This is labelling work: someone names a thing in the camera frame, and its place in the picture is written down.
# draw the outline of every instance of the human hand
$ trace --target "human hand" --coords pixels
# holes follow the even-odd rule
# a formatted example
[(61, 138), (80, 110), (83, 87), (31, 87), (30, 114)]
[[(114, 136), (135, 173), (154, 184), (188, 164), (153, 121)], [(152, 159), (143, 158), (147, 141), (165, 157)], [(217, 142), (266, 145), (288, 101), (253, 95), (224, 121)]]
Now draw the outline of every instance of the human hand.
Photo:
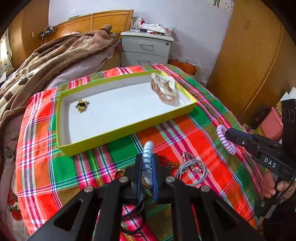
[[(262, 183), (262, 195), (267, 198), (271, 198), (276, 193), (275, 190), (275, 179), (272, 176), (270, 170), (266, 169), (266, 173)], [(277, 185), (277, 190), (283, 192), (290, 185), (291, 182), (281, 181)], [(296, 182), (292, 184), (292, 186), (284, 193), (284, 196), (281, 200), (281, 203), (288, 200), (296, 189)]]

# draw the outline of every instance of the plaid tablecloth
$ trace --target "plaid tablecloth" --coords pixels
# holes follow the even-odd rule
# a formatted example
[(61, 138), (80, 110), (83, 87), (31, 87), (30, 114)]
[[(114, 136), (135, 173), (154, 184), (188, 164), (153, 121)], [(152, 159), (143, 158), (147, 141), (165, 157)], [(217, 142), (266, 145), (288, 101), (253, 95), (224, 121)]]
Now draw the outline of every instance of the plaid tablecloth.
[[(59, 94), (76, 86), (112, 76), (159, 69), (175, 78), (197, 100), (187, 115), (121, 138), (106, 145), (65, 156), (57, 147), (56, 116)], [(200, 157), (210, 174), (202, 185), (210, 186), (243, 218), (249, 218), (260, 206), (263, 168), (238, 147), (235, 156), (222, 146), (216, 127), (241, 130), (235, 117), (209, 91), (189, 75), (172, 65), (115, 68), (85, 76), (54, 89), (35, 94), (28, 102), (17, 145), (17, 196), (29, 233), (33, 233), (86, 185), (101, 186), (114, 179), (117, 169), (132, 165), (146, 141), (152, 140), (154, 151), (169, 160), (182, 162), (182, 152)], [(193, 183), (197, 173), (188, 171), (182, 180)], [(170, 205), (146, 206), (147, 224), (137, 240), (170, 240), (172, 226)], [(124, 225), (134, 230), (140, 221)], [(121, 240), (134, 240), (121, 234)]]

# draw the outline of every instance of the drawer handle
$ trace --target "drawer handle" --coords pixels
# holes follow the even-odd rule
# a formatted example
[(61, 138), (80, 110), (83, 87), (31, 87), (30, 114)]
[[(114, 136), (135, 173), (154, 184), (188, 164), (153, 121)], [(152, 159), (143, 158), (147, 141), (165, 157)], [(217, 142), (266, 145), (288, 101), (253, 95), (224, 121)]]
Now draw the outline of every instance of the drawer handle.
[(153, 44), (139, 44), (141, 47), (142, 45), (145, 45), (145, 46), (152, 46), (153, 47)]
[(140, 65), (142, 65), (142, 64), (141, 64), (141, 61), (142, 61), (142, 62), (149, 62), (149, 64), (151, 65), (150, 60), (147, 61), (147, 60), (139, 60), (139, 59), (138, 59), (138, 62), (139, 62)]

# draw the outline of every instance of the drawer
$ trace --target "drawer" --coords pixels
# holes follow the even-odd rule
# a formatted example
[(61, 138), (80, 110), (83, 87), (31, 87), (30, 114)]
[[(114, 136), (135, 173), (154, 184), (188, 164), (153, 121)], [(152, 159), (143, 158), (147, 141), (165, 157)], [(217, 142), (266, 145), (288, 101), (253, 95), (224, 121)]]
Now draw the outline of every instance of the drawer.
[(144, 64), (167, 64), (168, 57), (144, 53), (121, 52), (121, 67)]
[(134, 53), (148, 53), (159, 56), (169, 56), (172, 42), (133, 36), (122, 37), (122, 51)]

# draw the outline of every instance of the black pants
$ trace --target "black pants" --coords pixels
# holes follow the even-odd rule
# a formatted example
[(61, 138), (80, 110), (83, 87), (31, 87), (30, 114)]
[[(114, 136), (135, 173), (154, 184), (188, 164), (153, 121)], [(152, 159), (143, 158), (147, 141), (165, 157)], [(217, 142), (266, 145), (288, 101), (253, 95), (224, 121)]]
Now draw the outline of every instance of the black pants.
[(264, 219), (263, 236), (266, 241), (296, 240), (296, 202), (279, 204), (269, 219)]

